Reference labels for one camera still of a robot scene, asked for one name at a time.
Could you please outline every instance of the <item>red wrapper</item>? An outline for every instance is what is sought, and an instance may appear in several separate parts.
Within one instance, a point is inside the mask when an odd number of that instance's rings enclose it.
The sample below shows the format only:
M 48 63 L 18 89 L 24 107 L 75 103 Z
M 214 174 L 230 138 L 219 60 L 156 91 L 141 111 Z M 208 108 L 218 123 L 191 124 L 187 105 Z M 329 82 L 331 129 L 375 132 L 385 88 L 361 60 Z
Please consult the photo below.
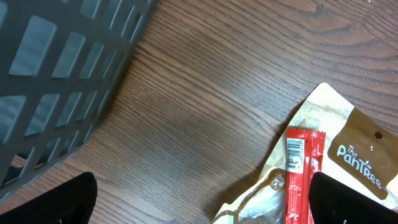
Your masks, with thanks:
M 321 171 L 326 133 L 288 129 L 285 224 L 314 224 L 308 192 Z

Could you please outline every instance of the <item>wooden table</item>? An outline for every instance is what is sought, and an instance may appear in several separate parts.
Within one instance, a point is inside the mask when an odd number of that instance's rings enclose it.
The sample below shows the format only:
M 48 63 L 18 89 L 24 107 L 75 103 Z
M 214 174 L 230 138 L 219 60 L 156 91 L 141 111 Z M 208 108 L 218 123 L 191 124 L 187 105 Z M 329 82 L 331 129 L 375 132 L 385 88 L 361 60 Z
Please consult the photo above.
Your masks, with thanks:
M 0 212 L 83 171 L 92 223 L 209 223 L 328 82 L 398 133 L 398 2 L 160 0 L 109 116 Z

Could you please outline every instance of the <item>barcode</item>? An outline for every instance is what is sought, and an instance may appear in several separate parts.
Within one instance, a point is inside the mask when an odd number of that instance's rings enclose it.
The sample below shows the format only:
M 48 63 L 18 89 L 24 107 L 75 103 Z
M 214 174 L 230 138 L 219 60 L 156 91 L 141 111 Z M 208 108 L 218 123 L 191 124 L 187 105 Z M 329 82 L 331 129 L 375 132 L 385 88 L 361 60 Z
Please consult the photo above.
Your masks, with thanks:
M 287 139 L 287 171 L 302 174 L 304 167 L 304 139 Z

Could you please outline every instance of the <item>plastic crate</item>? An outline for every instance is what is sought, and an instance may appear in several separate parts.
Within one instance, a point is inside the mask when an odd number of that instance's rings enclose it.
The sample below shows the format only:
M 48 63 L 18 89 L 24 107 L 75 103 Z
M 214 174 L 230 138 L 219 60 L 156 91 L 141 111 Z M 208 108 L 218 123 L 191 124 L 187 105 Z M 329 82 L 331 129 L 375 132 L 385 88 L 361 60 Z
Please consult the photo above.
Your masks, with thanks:
M 157 0 L 0 0 L 0 200 L 93 134 Z

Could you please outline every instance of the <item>beige package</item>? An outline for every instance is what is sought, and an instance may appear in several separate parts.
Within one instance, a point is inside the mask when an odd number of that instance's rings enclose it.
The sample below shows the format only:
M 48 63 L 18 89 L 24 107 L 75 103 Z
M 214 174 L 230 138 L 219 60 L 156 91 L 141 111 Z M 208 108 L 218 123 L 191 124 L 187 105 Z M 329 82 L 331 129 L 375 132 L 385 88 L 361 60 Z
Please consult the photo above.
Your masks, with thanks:
M 327 83 L 308 96 L 288 127 L 326 132 L 322 172 L 387 208 L 398 208 L 398 138 L 373 123 Z M 212 223 L 283 223 L 286 130 L 256 184 Z

